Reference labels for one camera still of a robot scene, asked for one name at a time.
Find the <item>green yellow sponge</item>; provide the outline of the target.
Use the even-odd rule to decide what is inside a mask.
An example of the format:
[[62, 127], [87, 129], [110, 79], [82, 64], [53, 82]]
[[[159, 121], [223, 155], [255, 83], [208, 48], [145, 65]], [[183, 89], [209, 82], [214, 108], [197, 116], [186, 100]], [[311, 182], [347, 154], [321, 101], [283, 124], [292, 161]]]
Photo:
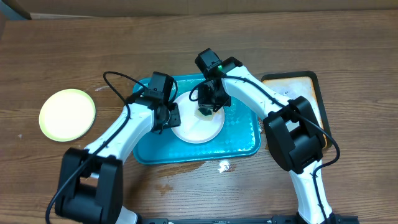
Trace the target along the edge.
[[194, 115], [203, 121], [212, 121], [214, 117], [212, 110], [208, 108], [198, 108]]

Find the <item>pale pink plate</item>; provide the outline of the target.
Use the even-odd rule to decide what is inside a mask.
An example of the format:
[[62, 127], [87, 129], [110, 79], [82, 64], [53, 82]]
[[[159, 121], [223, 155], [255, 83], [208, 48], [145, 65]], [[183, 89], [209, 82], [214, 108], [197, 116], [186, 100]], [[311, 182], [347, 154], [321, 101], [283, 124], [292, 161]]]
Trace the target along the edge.
[[224, 109], [212, 112], [204, 116], [199, 111], [196, 101], [189, 100], [190, 92], [187, 91], [177, 97], [180, 113], [180, 126], [172, 128], [173, 133], [181, 140], [191, 144], [201, 144], [215, 138], [223, 128]]

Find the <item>yellow plate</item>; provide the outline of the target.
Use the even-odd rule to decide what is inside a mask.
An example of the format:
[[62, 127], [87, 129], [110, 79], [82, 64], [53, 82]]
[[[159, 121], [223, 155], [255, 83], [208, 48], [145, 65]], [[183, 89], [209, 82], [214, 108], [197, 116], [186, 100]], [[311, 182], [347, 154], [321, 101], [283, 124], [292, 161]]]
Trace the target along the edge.
[[49, 139], [68, 142], [82, 137], [93, 125], [96, 107], [90, 95], [77, 89], [54, 93], [39, 113], [40, 130]]

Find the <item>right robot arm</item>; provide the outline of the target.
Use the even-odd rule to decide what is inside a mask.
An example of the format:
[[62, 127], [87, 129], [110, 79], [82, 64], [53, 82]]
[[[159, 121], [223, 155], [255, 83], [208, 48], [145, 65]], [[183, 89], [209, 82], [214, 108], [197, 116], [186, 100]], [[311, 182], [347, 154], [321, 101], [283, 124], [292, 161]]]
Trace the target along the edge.
[[332, 137], [319, 125], [310, 102], [290, 99], [255, 78], [236, 58], [222, 60], [211, 49], [198, 54], [196, 66], [204, 81], [194, 87], [198, 113], [207, 118], [232, 98], [262, 119], [272, 158], [287, 171], [298, 199], [298, 215], [305, 223], [331, 223], [333, 215], [322, 181], [323, 149]]

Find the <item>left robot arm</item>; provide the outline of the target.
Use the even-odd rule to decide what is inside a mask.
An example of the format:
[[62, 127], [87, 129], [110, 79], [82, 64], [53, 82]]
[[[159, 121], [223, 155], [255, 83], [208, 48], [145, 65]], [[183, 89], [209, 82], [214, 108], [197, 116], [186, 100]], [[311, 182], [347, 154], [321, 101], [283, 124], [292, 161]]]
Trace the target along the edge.
[[139, 216], [123, 205], [123, 165], [147, 133], [180, 126], [177, 92], [173, 77], [154, 72], [148, 85], [121, 99], [121, 115], [97, 140], [69, 148], [45, 221], [55, 212], [80, 223], [138, 223]]

